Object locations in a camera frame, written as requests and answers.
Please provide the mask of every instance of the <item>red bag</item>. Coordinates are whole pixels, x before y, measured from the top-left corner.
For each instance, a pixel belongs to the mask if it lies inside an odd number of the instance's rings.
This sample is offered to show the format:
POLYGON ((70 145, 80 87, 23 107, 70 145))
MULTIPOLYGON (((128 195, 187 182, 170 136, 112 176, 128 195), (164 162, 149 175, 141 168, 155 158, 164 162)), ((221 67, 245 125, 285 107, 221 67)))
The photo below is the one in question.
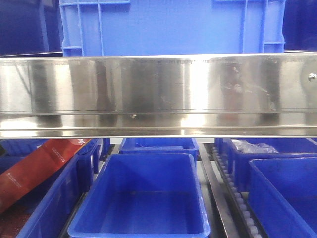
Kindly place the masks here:
POLYGON ((67 163, 90 139, 52 139, 0 175, 0 214, 67 163))

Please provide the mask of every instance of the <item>stainless steel shelf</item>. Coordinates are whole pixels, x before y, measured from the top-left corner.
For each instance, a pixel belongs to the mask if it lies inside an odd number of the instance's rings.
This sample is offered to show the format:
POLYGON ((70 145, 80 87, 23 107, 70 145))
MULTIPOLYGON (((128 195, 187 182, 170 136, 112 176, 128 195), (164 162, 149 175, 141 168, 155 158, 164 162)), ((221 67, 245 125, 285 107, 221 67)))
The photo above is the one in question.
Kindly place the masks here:
POLYGON ((317 53, 0 59, 0 138, 317 136, 317 53))

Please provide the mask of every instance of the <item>blue plastic bin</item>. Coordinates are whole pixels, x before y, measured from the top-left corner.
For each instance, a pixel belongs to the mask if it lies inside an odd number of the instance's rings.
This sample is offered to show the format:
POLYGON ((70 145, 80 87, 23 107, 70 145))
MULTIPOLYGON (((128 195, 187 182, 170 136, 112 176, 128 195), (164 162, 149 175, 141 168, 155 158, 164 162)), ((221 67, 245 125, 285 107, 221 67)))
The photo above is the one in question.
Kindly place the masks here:
POLYGON ((126 138, 119 147, 121 154, 187 153, 194 157, 195 163, 198 150, 194 138, 126 138))
POLYGON ((103 166, 72 238, 204 238, 210 232, 189 154, 117 154, 103 166))
MULTIPOLYGON (((85 145, 78 154, 85 155, 90 153, 94 149, 95 155, 93 156, 93 170, 94 173, 98 173, 99 159, 101 155, 105 154, 109 150, 109 145, 103 145, 103 142, 107 142, 109 139, 93 139, 87 145, 85 145)), ((40 147, 46 139, 10 139, 0 141, 0 145, 4 148, 6 155, 10 156, 26 156, 40 147)))
POLYGON ((252 160, 249 205, 270 238, 317 237, 317 158, 252 160))
POLYGON ((0 55, 61 50, 57 0, 1 0, 0 55))
POLYGON ((289 50, 317 50, 317 20, 315 0, 287 0, 283 34, 289 50))
POLYGON ((239 192, 249 191, 251 159, 295 158, 317 156, 317 145, 305 138, 238 138, 251 144, 266 143, 279 153, 246 154, 237 150, 232 139, 224 139, 227 143, 228 172, 233 174, 233 181, 239 192))
MULTIPOLYGON (((97 146, 86 155, 76 154, 62 169, 17 202, 31 214, 17 238, 58 237, 78 199, 92 184, 91 155, 95 150, 97 146)), ((23 157, 0 157, 0 173, 21 159, 23 157)))
POLYGON ((285 0, 59 0, 64 56, 283 52, 285 0))
POLYGON ((26 156, 36 150, 46 141, 46 139, 10 139, 1 140, 0 145, 4 148, 6 155, 26 156))

